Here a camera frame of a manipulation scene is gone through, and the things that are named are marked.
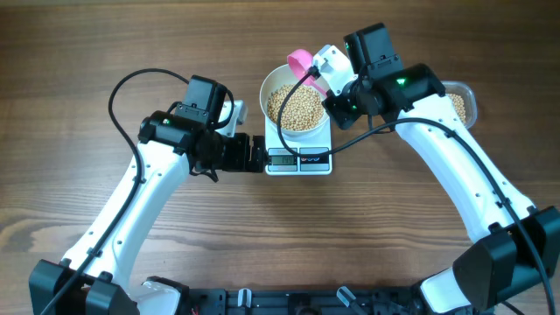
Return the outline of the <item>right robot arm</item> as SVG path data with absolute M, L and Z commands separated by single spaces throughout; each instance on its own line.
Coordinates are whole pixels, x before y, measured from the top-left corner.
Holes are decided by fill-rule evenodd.
M 471 247 L 424 279 L 428 312 L 482 312 L 537 284 L 559 261 L 559 212 L 538 209 L 501 174 L 461 122 L 443 82 L 424 64 L 404 67 L 384 24 L 323 47 L 312 64 L 327 83 L 325 110 L 341 129 L 380 116 L 428 165 L 457 208 Z

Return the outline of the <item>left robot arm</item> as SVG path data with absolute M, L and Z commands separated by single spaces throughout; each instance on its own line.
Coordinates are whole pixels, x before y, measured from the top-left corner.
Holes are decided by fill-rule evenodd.
M 87 232 L 60 262 L 41 260 L 29 288 L 36 314 L 194 314 L 190 289 L 160 276 L 130 288 L 139 249 L 163 206 L 190 177 L 260 173 L 264 138 L 238 133 L 244 107 L 230 90 L 197 75 L 183 101 L 156 111 L 125 140 L 133 158 Z

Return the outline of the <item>pink measuring scoop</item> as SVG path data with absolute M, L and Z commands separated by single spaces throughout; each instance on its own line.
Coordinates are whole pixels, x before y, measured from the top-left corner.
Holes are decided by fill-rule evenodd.
M 318 84 L 321 74 L 310 52 L 295 50 L 287 56 L 287 64 L 302 85 L 314 88 L 323 98 L 327 97 L 327 92 Z

